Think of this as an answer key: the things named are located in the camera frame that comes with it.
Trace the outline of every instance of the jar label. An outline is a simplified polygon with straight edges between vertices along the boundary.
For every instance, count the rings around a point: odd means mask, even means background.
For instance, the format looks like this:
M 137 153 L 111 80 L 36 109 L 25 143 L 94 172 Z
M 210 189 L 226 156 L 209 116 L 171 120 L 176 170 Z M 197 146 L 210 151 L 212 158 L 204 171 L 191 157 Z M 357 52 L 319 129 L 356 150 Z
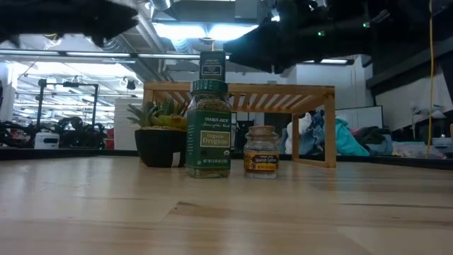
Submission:
M 278 170 L 278 153 L 244 153 L 243 166 L 252 171 L 276 171 Z
M 231 113 L 194 110 L 188 113 L 185 165 L 191 168 L 229 169 Z

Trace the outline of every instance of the potted plant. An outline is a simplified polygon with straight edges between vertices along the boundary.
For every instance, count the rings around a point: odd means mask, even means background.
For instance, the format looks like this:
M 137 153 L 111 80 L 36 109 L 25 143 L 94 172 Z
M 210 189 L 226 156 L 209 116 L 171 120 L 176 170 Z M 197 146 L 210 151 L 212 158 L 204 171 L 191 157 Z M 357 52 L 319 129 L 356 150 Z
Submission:
M 148 102 L 142 110 L 129 105 L 128 117 L 140 125 L 135 131 L 135 143 L 140 159 L 150 167 L 182 167 L 185 163 L 187 106 L 176 105 L 172 98 L 162 104 Z

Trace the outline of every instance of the wooden table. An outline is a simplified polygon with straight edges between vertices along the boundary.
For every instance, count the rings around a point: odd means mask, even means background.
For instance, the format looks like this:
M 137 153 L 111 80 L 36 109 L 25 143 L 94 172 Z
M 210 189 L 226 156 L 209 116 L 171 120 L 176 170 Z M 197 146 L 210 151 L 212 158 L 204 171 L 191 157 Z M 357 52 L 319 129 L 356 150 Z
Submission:
M 134 157 L 0 161 L 0 254 L 453 252 L 453 171 L 241 163 L 197 180 Z

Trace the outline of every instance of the small spice jar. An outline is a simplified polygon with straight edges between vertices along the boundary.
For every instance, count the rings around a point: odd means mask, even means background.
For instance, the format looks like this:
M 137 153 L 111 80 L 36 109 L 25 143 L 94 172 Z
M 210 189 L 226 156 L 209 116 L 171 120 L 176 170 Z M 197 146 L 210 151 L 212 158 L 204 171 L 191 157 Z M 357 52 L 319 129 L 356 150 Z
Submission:
M 244 147 L 244 175 L 249 178 L 275 179 L 279 153 L 275 141 L 278 135 L 273 126 L 253 126 L 246 134 Z
M 228 84 L 201 79 L 190 87 L 185 166 L 194 178 L 226 178 L 230 173 L 231 105 Z

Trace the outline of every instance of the wooden shelf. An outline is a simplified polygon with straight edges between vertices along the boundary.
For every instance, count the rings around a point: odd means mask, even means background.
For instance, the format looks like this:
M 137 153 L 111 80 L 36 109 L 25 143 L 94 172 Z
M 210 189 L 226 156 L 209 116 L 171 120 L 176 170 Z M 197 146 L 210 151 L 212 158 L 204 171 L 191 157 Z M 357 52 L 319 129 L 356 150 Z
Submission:
M 336 166 L 335 146 L 335 87 L 275 84 L 229 84 L 230 103 L 234 112 L 290 113 L 293 120 L 299 115 L 325 105 L 326 161 L 323 166 Z M 187 104 L 190 82 L 150 81 L 144 85 L 143 102 L 173 98 L 178 104 Z M 293 121 L 293 137 L 299 140 L 299 121 Z M 293 159 L 298 159 L 299 143 L 293 142 Z
M 147 82 L 144 101 L 173 98 L 188 103 L 190 82 Z M 333 86 L 229 84 L 233 111 L 257 113 L 303 113 L 323 105 L 324 98 L 335 94 Z

